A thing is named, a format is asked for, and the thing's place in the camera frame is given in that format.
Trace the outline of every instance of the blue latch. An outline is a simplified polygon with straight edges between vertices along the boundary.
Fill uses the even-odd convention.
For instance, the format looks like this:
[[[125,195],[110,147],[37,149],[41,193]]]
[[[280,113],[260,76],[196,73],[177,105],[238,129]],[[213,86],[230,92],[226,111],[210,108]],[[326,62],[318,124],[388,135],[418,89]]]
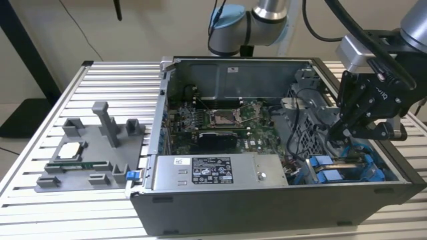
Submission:
[[[360,182],[384,182],[384,173],[374,165],[372,157],[369,155],[364,155],[364,160],[366,166],[364,167],[364,170],[360,175]]]
[[[140,171],[128,171],[125,174],[126,181],[137,181],[140,180]]]
[[[313,168],[316,168],[322,165],[332,165],[333,161],[332,161],[332,158],[326,155],[325,156],[316,155],[309,158],[309,164]],[[316,174],[316,177],[318,182],[314,181],[314,183],[320,183],[320,184],[342,180],[342,177],[336,169],[318,171],[318,173]]]

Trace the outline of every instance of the metal slotted table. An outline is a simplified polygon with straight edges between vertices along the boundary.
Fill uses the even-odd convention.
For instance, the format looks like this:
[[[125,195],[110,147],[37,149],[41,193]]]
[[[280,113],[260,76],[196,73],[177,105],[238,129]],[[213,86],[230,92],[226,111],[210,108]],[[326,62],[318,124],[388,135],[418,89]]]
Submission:
[[[337,79],[344,67],[325,62]],[[157,62],[94,62],[82,66],[0,183],[1,239],[144,238],[144,227],[124,189],[35,193],[33,187],[63,135],[66,118],[100,124],[90,111],[94,101],[108,101],[108,113],[118,124],[132,117],[145,124],[140,166],[145,154],[160,86]],[[427,180],[427,127],[409,113],[401,122],[404,142],[393,142],[409,164]],[[427,191],[401,205],[381,208],[357,227],[182,237],[180,239],[427,239]]]

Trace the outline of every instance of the black cable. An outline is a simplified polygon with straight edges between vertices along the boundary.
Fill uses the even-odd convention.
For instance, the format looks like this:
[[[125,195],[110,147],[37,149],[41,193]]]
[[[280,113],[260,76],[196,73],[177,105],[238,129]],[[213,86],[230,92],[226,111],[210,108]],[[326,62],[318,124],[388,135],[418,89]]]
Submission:
[[[308,29],[308,32],[310,33],[310,35],[316,38],[316,39],[318,39],[320,41],[322,41],[322,42],[338,42],[338,41],[341,41],[341,37],[336,37],[336,38],[326,38],[326,37],[322,37],[322,36],[320,36],[316,32],[314,32],[314,30],[313,30],[313,28],[312,28],[312,26],[309,25],[309,22],[308,22],[308,18],[306,18],[306,0],[301,0],[301,18],[302,18],[302,20],[304,20],[304,24],[305,24],[305,27],[306,27],[306,29]]]
[[[368,34],[364,32],[353,18],[349,16],[338,0],[324,0],[324,2],[350,35],[372,52],[378,62],[388,68],[393,76],[405,83],[408,90],[412,90],[416,87],[416,82],[412,76],[408,74],[401,65],[398,65],[396,60],[389,56],[388,52],[369,38]]]
[[[85,35],[85,32],[82,31],[82,29],[81,29],[81,27],[79,27],[79,25],[78,25],[78,23],[77,23],[75,19],[73,18],[71,14],[69,13],[69,11],[67,11],[67,9],[66,9],[66,7],[65,7],[63,3],[62,3],[62,0],[58,0],[58,3],[59,3],[59,5],[62,6],[62,8],[63,8],[63,10],[65,10],[65,12],[66,12],[67,16],[70,17],[70,19],[71,19],[73,23],[75,24],[77,28],[79,29],[79,32],[81,32],[81,34],[82,34],[82,37],[84,37],[84,39],[85,39],[85,41],[86,41],[86,44],[89,45],[89,47],[92,48],[93,52],[94,52],[94,53],[96,53],[96,55],[98,56],[100,60],[101,60],[101,61],[104,61],[104,59],[102,59],[102,57],[101,57],[100,53],[96,51],[94,47],[92,46],[92,44],[90,44],[90,42],[89,42],[89,39],[88,39],[88,37],[86,37],[86,35]]]
[[[210,18],[208,20],[208,28],[206,28],[206,35],[210,35],[210,26],[212,26],[212,18],[213,18],[213,13],[214,13],[214,9],[216,9],[216,5],[218,4],[218,0],[214,0],[214,5],[213,5],[213,10],[210,13]]]
[[[17,152],[14,152],[14,151],[11,151],[11,150],[9,150],[9,149],[5,149],[5,148],[2,148],[2,147],[0,147],[0,150],[6,151],[6,152],[9,152],[10,154],[19,155]]]
[[[213,31],[214,31],[214,25],[217,24],[217,22],[218,22],[218,20],[220,20],[225,2],[226,2],[226,0],[224,0],[224,1],[221,2],[221,5],[220,5],[220,7],[218,7],[218,9],[217,9],[217,12],[216,12],[216,14],[214,14],[213,20],[209,22],[209,31],[208,31],[208,38],[206,38],[206,47],[208,47],[208,48],[209,48],[210,37],[212,37]]]
[[[421,105],[418,105],[418,106],[416,107],[416,110],[414,110],[414,113],[413,113],[414,116],[420,113],[420,110],[421,110]]]
[[[296,113],[294,113],[294,120],[293,120],[292,132],[290,132],[290,134],[289,134],[289,136],[288,136],[286,143],[285,143],[285,150],[286,150],[286,152],[290,154],[290,156],[292,156],[294,159],[298,159],[298,160],[301,160],[301,157],[297,155],[298,145],[296,145],[296,153],[293,153],[293,152],[290,151],[290,141],[292,141],[292,139],[293,139],[293,135],[294,135],[296,128],[297,128],[297,123],[298,123],[298,120],[300,120],[300,105],[298,105],[298,101],[297,101],[297,99],[298,99],[298,94],[300,94],[301,91],[305,91],[305,90],[310,90],[310,91],[314,91],[314,92],[317,92],[318,94],[321,94],[321,92],[320,92],[317,89],[309,88],[309,87],[301,88],[301,89],[294,93],[293,99],[294,99],[294,105],[296,105],[296,110],[294,110]],[[328,128],[329,126],[320,120],[318,116],[314,115],[314,117],[317,118],[317,121],[318,121],[324,126],[326,126],[326,128]]]

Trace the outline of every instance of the motherboard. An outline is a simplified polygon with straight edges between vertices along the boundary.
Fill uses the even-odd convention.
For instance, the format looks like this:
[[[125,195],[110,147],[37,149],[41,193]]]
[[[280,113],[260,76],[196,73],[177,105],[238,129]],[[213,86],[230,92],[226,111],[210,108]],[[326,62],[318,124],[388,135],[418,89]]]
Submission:
[[[256,152],[277,154],[284,160],[269,109],[261,99],[184,102],[168,112],[172,154]]]

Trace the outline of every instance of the warning label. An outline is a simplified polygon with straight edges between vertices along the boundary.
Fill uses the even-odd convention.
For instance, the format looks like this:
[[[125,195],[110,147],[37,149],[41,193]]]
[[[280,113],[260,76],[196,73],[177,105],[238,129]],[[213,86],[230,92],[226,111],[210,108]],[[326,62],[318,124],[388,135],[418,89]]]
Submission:
[[[229,157],[193,157],[192,183],[232,184],[233,170]]]

